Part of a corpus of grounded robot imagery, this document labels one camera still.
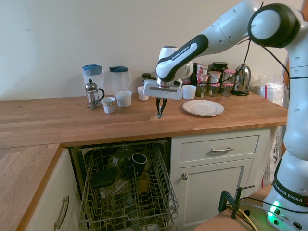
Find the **french press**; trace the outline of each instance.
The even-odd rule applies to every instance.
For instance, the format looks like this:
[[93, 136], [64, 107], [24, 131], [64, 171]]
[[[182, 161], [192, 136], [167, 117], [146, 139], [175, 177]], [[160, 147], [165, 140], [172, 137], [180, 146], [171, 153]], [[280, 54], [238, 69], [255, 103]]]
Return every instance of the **french press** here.
[[[89, 82], [85, 85], [85, 89], [87, 92], [87, 99], [88, 99], [88, 107], [95, 109], [96, 107], [100, 107], [100, 101], [105, 96], [105, 92], [101, 88], [97, 88], [96, 83], [92, 83], [92, 79], [89, 79]], [[102, 92], [102, 97], [99, 98], [98, 91]]]

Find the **cabinet handle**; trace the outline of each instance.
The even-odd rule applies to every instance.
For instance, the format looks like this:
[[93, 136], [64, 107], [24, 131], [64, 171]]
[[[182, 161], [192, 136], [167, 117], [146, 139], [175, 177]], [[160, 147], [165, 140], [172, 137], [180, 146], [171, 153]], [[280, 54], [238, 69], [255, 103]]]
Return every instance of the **cabinet handle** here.
[[68, 203], [69, 203], [69, 196], [65, 197], [62, 199], [62, 208], [61, 208], [61, 212], [59, 215], [58, 220], [53, 224], [54, 225], [54, 230], [56, 229], [60, 229], [61, 225], [63, 224], [63, 221], [65, 219], [66, 213], [67, 213], [67, 209], [68, 209]]
[[183, 179], [183, 180], [187, 180], [187, 179], [188, 179], [188, 175], [187, 175], [186, 173], [183, 173], [183, 174], [182, 174], [182, 179]]
[[225, 150], [215, 150], [215, 149], [212, 148], [211, 152], [212, 153], [221, 153], [221, 152], [228, 152], [228, 151], [233, 151], [233, 150], [234, 150], [234, 148], [230, 148], [230, 147], [228, 147]]

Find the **white cabinet door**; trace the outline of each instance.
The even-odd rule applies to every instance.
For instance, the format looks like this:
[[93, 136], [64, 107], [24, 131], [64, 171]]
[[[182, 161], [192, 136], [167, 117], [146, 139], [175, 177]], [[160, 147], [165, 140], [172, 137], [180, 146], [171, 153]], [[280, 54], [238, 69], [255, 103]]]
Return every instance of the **white cabinet door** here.
[[177, 231], [191, 231], [218, 214], [221, 192], [245, 187], [253, 159], [181, 168]]
[[[63, 202], [64, 198], [69, 198], [68, 202]], [[78, 231], [80, 197], [73, 172], [72, 163], [68, 151], [62, 155], [52, 173], [46, 189], [38, 203], [32, 219], [26, 231], [54, 231], [54, 223], [59, 217], [62, 225], [59, 231]]]

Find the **wire rack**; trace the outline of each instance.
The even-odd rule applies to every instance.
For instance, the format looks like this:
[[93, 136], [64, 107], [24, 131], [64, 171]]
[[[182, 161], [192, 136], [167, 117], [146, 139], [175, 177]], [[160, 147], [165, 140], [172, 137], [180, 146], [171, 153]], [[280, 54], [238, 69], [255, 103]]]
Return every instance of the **wire rack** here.
[[126, 183], [115, 194], [105, 195], [92, 189], [90, 182], [106, 168], [103, 152], [90, 157], [83, 192], [80, 222], [89, 231], [158, 231], [170, 230], [178, 217], [178, 202], [170, 183], [163, 157], [157, 145], [141, 152], [150, 156], [151, 165], [141, 177], [118, 175]]

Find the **white plate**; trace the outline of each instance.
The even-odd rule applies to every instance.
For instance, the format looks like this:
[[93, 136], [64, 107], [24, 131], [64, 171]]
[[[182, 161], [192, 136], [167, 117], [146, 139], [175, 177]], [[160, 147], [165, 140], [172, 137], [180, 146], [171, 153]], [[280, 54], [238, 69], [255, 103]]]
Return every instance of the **white plate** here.
[[208, 100], [190, 100], [183, 104], [183, 108], [199, 116], [217, 116], [225, 111], [221, 104]]

